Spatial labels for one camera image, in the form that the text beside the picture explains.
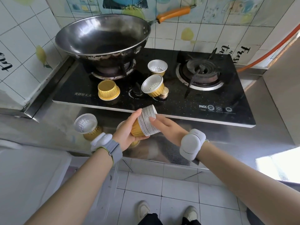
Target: wooden handle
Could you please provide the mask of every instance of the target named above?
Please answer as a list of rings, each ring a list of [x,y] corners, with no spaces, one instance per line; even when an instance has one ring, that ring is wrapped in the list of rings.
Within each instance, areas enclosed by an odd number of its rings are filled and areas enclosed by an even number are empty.
[[[170,19],[176,16],[182,16],[185,14],[189,14],[190,13],[190,7],[186,6],[183,8],[179,8],[179,9],[174,9],[174,10],[170,10],[168,12],[159,14],[156,19],[159,23],[165,21],[166,19]]]

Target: pant leg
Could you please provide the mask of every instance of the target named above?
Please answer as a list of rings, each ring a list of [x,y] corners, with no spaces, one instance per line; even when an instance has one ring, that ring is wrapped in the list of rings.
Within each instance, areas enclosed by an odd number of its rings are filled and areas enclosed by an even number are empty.
[[[138,225],[163,225],[156,213],[147,214]]]
[[[182,218],[182,225],[201,225],[198,220],[189,221],[187,218]]]

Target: beige shoe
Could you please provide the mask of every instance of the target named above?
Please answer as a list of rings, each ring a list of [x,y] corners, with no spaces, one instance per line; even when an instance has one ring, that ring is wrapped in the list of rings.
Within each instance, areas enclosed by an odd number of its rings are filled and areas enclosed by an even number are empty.
[[[183,217],[187,218],[189,221],[197,220],[197,209],[194,206],[188,206]]]
[[[139,205],[137,206],[137,218],[139,222],[150,212],[150,206],[149,204],[142,200],[139,202]]]

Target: wok rim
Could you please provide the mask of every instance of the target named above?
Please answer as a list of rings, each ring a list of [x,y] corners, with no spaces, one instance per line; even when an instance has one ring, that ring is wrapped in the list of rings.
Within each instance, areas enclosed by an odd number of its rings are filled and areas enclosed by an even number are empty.
[[[141,43],[143,43],[145,40],[147,40],[148,39],[148,37],[149,37],[149,35],[150,35],[150,33],[151,33],[151,25],[150,25],[150,30],[148,30],[148,35],[146,36],[146,38],[144,38],[142,41],[140,41],[139,43],[137,43],[137,44],[135,44],[135,45],[133,45],[133,46],[130,46],[130,47],[128,47],[128,48],[126,48],[126,49],[123,49],[123,50],[118,50],[118,51],[114,51],[114,52],[109,52],[109,53],[102,53],[102,54],[79,54],[79,53],[74,53],[74,52],[70,52],[70,51],[67,51],[67,50],[65,50],[65,49],[62,49],[59,45],[58,45],[58,43],[56,42],[56,40],[57,40],[57,35],[64,29],[64,28],[66,28],[66,27],[68,27],[68,26],[70,26],[70,25],[73,25],[73,24],[75,24],[75,23],[77,23],[77,22],[79,22],[79,21],[82,21],[82,20],[86,20],[86,19],[90,19],[90,18],[96,18],[96,17],[99,17],[99,16],[107,16],[107,15],[109,15],[109,16],[112,16],[112,15],[126,15],[126,16],[130,16],[130,17],[135,17],[135,18],[138,18],[138,19],[140,19],[140,20],[143,20],[143,21],[145,21],[146,23],[148,23],[146,20],[144,20],[144,19],[142,19],[142,18],[139,18],[139,17],[137,17],[137,16],[132,16],[132,15],[127,15],[127,14],[102,14],[102,15],[97,15],[97,16],[90,16],[90,17],[87,17],[87,18],[84,18],[84,19],[80,19],[80,20],[77,20],[77,21],[75,21],[75,22],[73,22],[73,23],[70,23],[70,24],[68,24],[68,25],[66,25],[66,26],[64,26],[57,34],[56,34],[56,36],[55,36],[55,43],[57,44],[57,46],[62,50],[62,51],[65,51],[66,53],[68,53],[68,54],[72,54],[72,55],[77,55],[77,56],[105,56],[105,55],[110,55],[110,54],[115,54],[115,53],[121,53],[121,52],[124,52],[124,51],[126,51],[126,50],[129,50],[129,49],[131,49],[131,48],[134,48],[135,46],[138,46],[138,45],[140,45]]]

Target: black glass cooktop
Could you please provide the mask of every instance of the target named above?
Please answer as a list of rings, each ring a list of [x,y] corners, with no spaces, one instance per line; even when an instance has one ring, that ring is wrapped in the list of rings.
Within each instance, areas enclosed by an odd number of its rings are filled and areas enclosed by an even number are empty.
[[[144,48],[136,56],[134,71],[126,78],[116,80],[121,90],[112,101],[103,101],[98,97],[97,85],[101,81],[85,71],[79,64],[63,84],[53,101],[76,104],[99,109],[132,112],[153,104],[159,114],[166,117],[204,121],[244,127],[255,126],[251,109],[239,80],[230,55],[215,54],[210,60],[220,68],[219,79],[223,85],[215,90],[189,89],[176,75],[179,63],[179,51]],[[209,53],[185,52],[189,57],[209,57]],[[168,64],[163,76],[164,85],[169,89],[166,99],[152,98],[139,94],[139,85],[150,76],[148,62],[160,59]]]

